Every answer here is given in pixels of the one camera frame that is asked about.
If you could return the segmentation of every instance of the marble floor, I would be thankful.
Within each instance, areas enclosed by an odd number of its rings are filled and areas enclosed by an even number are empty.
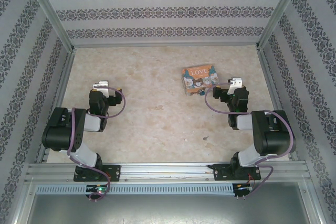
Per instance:
[[[226,115],[211,111],[204,96],[187,96],[181,82],[182,68],[210,63],[220,81],[243,78],[250,92],[249,111],[272,109],[255,46],[80,48],[62,106],[87,109],[89,91],[100,80],[122,88],[124,112],[109,119],[104,132],[83,136],[103,162],[229,161],[253,143],[252,132],[233,131]],[[214,108],[227,110],[211,95],[208,100]],[[120,109],[110,107],[109,113]],[[48,162],[71,161],[50,151]]]

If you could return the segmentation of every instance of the book cover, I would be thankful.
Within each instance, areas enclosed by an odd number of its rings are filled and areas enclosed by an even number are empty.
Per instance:
[[[206,88],[219,83],[214,65],[184,68],[182,82],[187,95],[204,94]]]

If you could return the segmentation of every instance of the aluminum frame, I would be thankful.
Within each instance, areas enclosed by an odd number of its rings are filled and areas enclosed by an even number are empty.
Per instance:
[[[153,185],[153,184],[206,184],[219,185],[233,181],[215,181],[213,170],[208,165],[214,163],[121,163],[118,185]],[[315,188],[305,161],[268,161],[274,167],[274,173],[267,183],[296,182],[299,185],[310,223],[326,223],[319,204]],[[75,164],[30,164],[25,177],[23,190],[12,224],[27,223],[39,185],[87,185],[97,182],[74,182]],[[261,178],[269,173],[267,168],[260,168]]]

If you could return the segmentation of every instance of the patterned wallpaper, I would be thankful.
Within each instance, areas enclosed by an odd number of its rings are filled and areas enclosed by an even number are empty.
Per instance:
[[[0,223],[36,160],[68,57],[37,0],[0,0]]]
[[[279,0],[50,0],[72,43],[258,41]]]
[[[264,53],[328,223],[336,223],[336,0],[291,0]]]

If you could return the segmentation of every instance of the cartoon animals on cover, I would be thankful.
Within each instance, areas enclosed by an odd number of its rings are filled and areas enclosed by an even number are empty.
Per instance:
[[[185,70],[183,79],[185,85],[189,89],[204,87],[204,85],[209,86],[211,84],[217,84],[219,82],[219,78],[214,66],[211,66],[211,68],[209,69],[209,77],[199,78],[195,80],[194,77],[189,74],[189,71]]]

